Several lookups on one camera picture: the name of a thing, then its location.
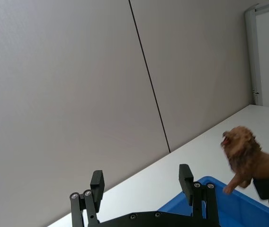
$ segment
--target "screw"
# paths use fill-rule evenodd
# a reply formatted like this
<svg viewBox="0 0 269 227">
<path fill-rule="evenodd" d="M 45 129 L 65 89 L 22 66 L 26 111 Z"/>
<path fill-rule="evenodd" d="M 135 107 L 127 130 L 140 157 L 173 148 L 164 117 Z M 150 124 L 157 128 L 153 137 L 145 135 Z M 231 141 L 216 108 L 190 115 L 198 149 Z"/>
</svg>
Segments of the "screw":
<svg viewBox="0 0 269 227">
<path fill-rule="evenodd" d="M 199 183 L 194 183 L 194 185 L 193 185 L 193 186 L 195 186 L 196 188 L 201 187 L 201 185 L 200 185 Z"/>
<path fill-rule="evenodd" d="M 77 198 L 77 197 L 78 197 L 78 194 L 77 194 L 77 193 L 72 194 L 72 199 L 75 199 L 75 198 Z"/>
<path fill-rule="evenodd" d="M 89 196 L 91 194 L 91 191 L 87 190 L 84 195 Z"/>
<path fill-rule="evenodd" d="M 136 215 L 135 215 L 135 214 L 130 215 L 130 219 L 131 219 L 131 220 L 136 219 Z"/>
<path fill-rule="evenodd" d="M 215 186 L 214 186 L 212 183 L 209 183 L 209 184 L 207 185 L 207 187 L 208 187 L 208 188 L 214 188 Z"/>
</svg>

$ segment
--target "blue container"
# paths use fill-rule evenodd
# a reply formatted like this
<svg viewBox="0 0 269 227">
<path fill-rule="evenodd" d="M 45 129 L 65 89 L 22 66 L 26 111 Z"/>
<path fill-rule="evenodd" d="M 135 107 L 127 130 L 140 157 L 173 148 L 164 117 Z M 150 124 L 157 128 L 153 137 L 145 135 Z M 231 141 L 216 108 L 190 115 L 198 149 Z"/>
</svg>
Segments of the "blue container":
<svg viewBox="0 0 269 227">
<path fill-rule="evenodd" d="M 269 227 L 268 207 L 238 191 L 234 191 L 231 195 L 224 194 L 223 188 L 226 185 L 213 177 L 203 177 L 199 182 L 215 185 L 221 227 Z M 192 208 L 181 192 L 159 211 L 190 216 Z"/>
</svg>

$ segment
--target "white table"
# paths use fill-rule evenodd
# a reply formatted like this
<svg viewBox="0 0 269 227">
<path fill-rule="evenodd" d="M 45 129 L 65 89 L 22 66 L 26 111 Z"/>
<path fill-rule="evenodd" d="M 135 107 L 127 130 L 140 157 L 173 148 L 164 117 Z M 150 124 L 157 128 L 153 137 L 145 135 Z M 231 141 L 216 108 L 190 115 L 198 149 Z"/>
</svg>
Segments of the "white table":
<svg viewBox="0 0 269 227">
<path fill-rule="evenodd" d="M 238 125 L 250 128 L 263 150 L 269 153 L 269 107 L 250 105 L 105 192 L 98 219 L 103 222 L 132 212 L 159 209 L 181 192 L 178 174 L 179 164 L 182 163 L 189 164 L 195 180 L 209 175 L 228 183 L 233 173 L 220 148 L 220 143 L 222 133 Z M 239 188 L 237 190 L 259 201 L 253 184 L 245 190 Z M 49 227 L 71 226 L 71 214 L 68 214 Z"/>
</svg>

